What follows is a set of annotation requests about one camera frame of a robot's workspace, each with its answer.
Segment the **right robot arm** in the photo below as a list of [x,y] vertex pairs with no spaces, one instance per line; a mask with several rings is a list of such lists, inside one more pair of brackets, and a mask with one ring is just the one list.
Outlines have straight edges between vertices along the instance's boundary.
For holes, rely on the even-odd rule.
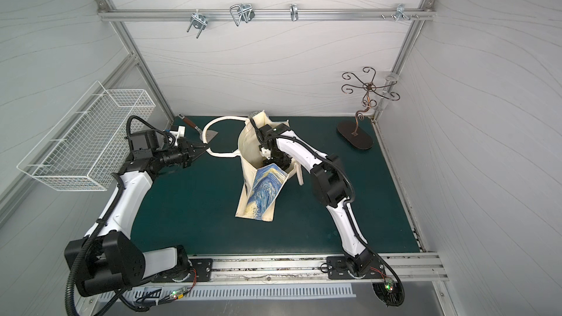
[[279,165],[290,159],[309,174],[313,194],[330,213],[342,241],[345,265],[350,277],[362,279],[368,272],[382,281],[373,285],[379,300],[388,307],[405,301],[405,288],[395,270],[367,243],[354,216],[351,204],[356,192],[337,155],[327,155],[299,138],[286,124],[258,127],[251,123],[260,150],[267,160]]

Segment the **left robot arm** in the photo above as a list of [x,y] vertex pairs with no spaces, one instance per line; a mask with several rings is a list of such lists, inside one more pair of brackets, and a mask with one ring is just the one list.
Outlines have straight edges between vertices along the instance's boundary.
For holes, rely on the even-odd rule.
[[158,130],[140,116],[129,116],[125,124],[129,154],[121,168],[112,174],[116,188],[102,214],[85,236],[68,243],[64,257],[70,269],[64,291],[64,308],[77,315],[75,295],[96,296],[113,292],[98,311],[104,315],[121,301],[134,312],[169,304],[187,295],[192,286],[173,291],[157,301],[143,296],[127,301],[127,291],[155,279],[196,284],[198,275],[182,245],[142,252],[130,236],[140,205],[162,170],[187,168],[208,149],[207,141],[193,143],[184,137],[183,127]]

